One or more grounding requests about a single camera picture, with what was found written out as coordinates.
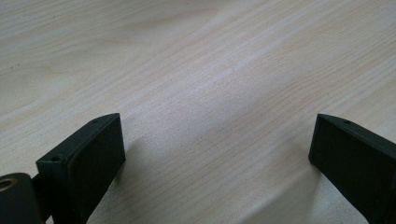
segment wood grain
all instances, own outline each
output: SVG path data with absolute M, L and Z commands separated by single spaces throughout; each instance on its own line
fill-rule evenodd
M 0 175 L 113 112 L 89 223 L 366 223 L 307 152 L 317 113 L 396 141 L 396 2 L 0 3 Z

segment small hole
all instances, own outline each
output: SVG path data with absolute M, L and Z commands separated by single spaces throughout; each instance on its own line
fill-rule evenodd
M 54 156 L 50 159 L 51 161 L 60 161 L 61 157 L 60 156 Z
M 15 185 L 18 182 L 17 179 L 15 178 L 9 178 L 9 179 L 4 179 L 0 180 L 0 192 L 10 189 L 13 185 Z

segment black plastic part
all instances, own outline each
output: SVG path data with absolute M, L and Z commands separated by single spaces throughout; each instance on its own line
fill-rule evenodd
M 90 121 L 39 159 L 41 202 L 54 222 L 86 223 L 124 161 L 120 114 Z
M 349 120 L 319 114 L 309 160 L 369 223 L 396 223 L 394 143 Z
M 16 173 L 0 177 L 0 223 L 42 223 L 29 175 Z
M 38 207 L 40 208 L 41 220 L 49 219 L 52 213 L 52 199 L 49 197 L 49 186 L 43 181 L 40 175 L 36 175 L 32 179 L 33 187 L 35 189 L 35 196 L 37 199 Z

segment light wood surface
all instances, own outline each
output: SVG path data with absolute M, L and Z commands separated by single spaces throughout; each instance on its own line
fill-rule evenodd
M 0 3 L 0 175 L 114 112 L 89 223 L 366 223 L 307 152 L 317 113 L 396 141 L 396 2 Z

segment black bracket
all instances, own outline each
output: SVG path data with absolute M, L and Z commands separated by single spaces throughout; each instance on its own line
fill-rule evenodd
M 86 223 L 125 162 L 120 114 L 94 119 L 36 162 L 0 177 L 0 223 Z
M 396 145 L 319 114 L 309 160 L 371 224 L 396 223 Z

